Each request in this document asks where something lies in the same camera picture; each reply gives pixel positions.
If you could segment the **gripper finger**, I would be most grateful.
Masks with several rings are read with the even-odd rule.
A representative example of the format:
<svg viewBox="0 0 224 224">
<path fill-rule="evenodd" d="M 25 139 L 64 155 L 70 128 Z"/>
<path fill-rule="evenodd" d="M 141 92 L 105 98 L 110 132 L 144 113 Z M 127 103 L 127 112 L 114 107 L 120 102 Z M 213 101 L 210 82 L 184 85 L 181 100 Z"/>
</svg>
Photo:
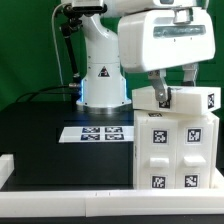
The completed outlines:
<svg viewBox="0 0 224 224">
<path fill-rule="evenodd" d="M 199 65 L 197 63 L 186 64 L 182 66 L 184 71 L 183 86 L 195 86 L 198 75 Z"/>
<path fill-rule="evenodd" d="M 171 99 L 171 90 L 165 82 L 166 70 L 150 71 L 148 78 L 155 90 L 155 98 L 159 102 L 169 101 Z"/>
</svg>

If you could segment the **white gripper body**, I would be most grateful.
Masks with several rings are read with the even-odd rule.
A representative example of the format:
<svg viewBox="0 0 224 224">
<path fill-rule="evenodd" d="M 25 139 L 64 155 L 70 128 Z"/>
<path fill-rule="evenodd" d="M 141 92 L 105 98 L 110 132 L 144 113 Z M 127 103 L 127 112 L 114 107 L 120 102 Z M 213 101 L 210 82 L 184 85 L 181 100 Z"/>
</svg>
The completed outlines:
<svg viewBox="0 0 224 224">
<path fill-rule="evenodd" d="M 123 17 L 118 24 L 120 60 L 128 73 L 141 73 L 209 60 L 215 54 L 210 15 L 193 8 L 193 20 L 175 24 L 173 10 Z"/>
</svg>

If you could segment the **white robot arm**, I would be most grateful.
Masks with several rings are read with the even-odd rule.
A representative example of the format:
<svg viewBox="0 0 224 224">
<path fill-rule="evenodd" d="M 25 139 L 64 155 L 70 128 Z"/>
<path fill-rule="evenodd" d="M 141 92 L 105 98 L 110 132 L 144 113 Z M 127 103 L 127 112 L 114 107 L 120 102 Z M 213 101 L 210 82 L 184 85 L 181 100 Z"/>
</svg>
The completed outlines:
<svg viewBox="0 0 224 224">
<path fill-rule="evenodd" d="M 61 0 L 70 30 L 81 28 L 87 74 L 78 106 L 112 111 L 132 104 L 120 71 L 148 73 L 158 102 L 171 100 L 168 68 L 193 85 L 198 63 L 215 54 L 210 15 L 200 0 Z"/>
</svg>

